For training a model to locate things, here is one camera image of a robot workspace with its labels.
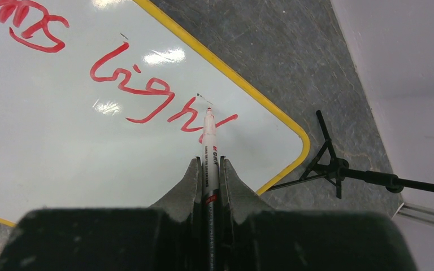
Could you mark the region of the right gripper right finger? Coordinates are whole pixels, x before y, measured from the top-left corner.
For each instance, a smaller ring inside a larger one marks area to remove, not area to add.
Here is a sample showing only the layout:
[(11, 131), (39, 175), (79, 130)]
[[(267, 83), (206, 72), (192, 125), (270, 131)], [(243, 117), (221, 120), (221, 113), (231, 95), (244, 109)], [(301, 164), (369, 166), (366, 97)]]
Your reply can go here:
[(219, 178), (224, 218), (231, 223), (240, 225), (250, 215), (274, 210), (240, 179), (225, 156), (220, 157)]

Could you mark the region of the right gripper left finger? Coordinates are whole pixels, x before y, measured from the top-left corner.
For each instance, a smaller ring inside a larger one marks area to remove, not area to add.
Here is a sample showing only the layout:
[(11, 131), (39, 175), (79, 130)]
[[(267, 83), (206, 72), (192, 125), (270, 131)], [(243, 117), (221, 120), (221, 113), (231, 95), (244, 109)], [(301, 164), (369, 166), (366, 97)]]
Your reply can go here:
[(201, 219), (202, 164), (193, 158), (182, 179), (149, 208), (163, 211), (174, 221)]

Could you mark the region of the red whiteboard marker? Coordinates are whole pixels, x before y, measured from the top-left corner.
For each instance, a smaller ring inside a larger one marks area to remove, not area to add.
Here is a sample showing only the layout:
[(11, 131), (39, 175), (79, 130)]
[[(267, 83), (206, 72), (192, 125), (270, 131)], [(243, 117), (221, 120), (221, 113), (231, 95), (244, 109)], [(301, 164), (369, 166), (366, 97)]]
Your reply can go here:
[(207, 249), (207, 270), (218, 270), (216, 245), (216, 202), (219, 197), (219, 162), (216, 147), (216, 123), (211, 108), (208, 108), (203, 124), (203, 214), (205, 218), (205, 247)]

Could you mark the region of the yellow framed whiteboard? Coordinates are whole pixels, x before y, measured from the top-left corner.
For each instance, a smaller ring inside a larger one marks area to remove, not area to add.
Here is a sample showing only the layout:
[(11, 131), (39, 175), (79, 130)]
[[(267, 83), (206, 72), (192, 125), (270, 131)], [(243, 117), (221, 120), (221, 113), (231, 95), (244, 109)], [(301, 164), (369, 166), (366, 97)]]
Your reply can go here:
[(0, 222), (42, 207), (139, 207), (218, 152), (258, 194), (306, 132), (150, 1), (0, 1)]

